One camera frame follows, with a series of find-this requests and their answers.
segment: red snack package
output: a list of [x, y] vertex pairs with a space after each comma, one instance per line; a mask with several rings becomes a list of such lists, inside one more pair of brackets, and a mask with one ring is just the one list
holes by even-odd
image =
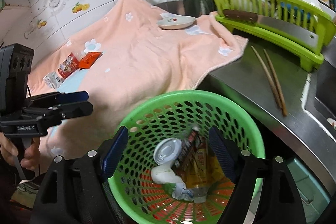
[[79, 61], [73, 53], [70, 53], [66, 60], [59, 66], [58, 73], [66, 79], [78, 69]]
[[94, 62], [100, 57], [101, 52], [89, 52], [85, 57], [79, 61], [79, 68], [81, 69], [89, 69], [93, 65]]

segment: chopsticks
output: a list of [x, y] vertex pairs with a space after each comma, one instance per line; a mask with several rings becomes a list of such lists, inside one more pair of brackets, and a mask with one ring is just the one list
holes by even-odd
[[273, 66], [273, 63], [267, 53], [267, 51], [265, 49], [264, 50], [264, 53], [265, 53], [265, 56], [266, 56], [266, 59], [267, 59], [267, 63], [271, 69], [271, 72], [272, 72], [272, 76], [274, 78], [274, 81], [271, 77], [271, 74], [269, 73], [263, 59], [261, 58], [261, 56], [259, 55], [259, 53], [257, 52], [257, 50], [251, 46], [252, 50], [254, 51], [255, 55], [257, 56], [265, 74], [266, 74], [266, 77], [267, 77], [267, 80], [269, 82], [269, 85], [271, 87], [271, 90], [273, 92], [273, 96], [275, 98], [275, 101], [277, 103], [277, 106], [278, 106], [278, 109], [281, 109], [282, 111], [282, 115], [284, 117], [286, 117], [288, 115], [288, 112], [287, 112], [287, 108], [286, 108], [286, 104], [285, 104], [285, 98], [284, 98], [284, 95], [282, 93], [282, 89], [281, 89], [281, 85], [280, 85], [280, 82], [279, 82], [279, 79], [278, 79], [278, 76], [277, 76], [277, 73], [275, 72], [275, 69], [274, 69], [274, 66]]

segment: blanket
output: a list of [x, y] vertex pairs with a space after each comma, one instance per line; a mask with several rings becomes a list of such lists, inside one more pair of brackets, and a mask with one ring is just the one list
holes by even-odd
[[32, 95], [52, 92], [43, 77], [57, 71], [71, 52], [103, 52], [90, 69], [77, 70], [58, 88], [87, 91], [94, 111], [63, 121], [41, 138], [42, 172], [56, 155], [73, 159], [98, 148], [139, 104], [166, 92], [195, 89], [209, 72], [242, 56], [247, 39], [233, 36], [215, 13], [186, 29], [162, 30], [157, 21], [166, 13], [144, 0], [119, 0], [32, 70]]

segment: plate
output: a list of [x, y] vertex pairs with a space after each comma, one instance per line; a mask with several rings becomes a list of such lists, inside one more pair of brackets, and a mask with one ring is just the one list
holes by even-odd
[[172, 18], [159, 20], [157, 22], [157, 25], [165, 30], [178, 30], [193, 25], [195, 21], [196, 21], [195, 17], [176, 15], [175, 17]]

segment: countertop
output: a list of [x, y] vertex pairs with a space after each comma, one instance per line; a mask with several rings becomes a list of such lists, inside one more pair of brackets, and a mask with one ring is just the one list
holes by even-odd
[[[208, 81], [276, 134], [333, 195], [336, 191], [336, 131], [314, 108], [317, 71], [308, 74], [291, 53], [257, 37], [249, 39], [243, 57], [210, 73]], [[265, 64], [263, 48], [267, 49], [281, 83], [287, 117], [278, 110], [251, 45]]]

